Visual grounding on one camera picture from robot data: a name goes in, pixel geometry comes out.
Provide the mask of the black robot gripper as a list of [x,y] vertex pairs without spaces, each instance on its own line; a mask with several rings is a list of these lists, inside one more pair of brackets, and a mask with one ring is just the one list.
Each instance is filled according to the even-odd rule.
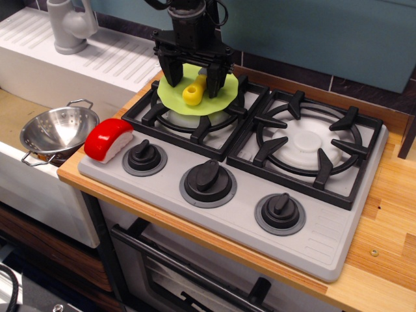
[[233,71],[233,49],[222,42],[207,14],[194,19],[173,19],[173,29],[154,31],[155,54],[168,84],[175,87],[183,78],[183,65],[207,68],[207,89],[215,98]]

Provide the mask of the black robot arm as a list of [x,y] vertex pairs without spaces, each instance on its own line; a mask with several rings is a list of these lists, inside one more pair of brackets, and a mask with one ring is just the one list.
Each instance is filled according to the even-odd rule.
[[221,1],[147,1],[155,10],[166,10],[172,20],[170,31],[154,31],[154,52],[168,84],[175,87],[183,78],[183,65],[192,64],[206,70],[207,89],[215,98],[233,71],[234,50],[222,42],[216,30],[228,20],[219,20]]

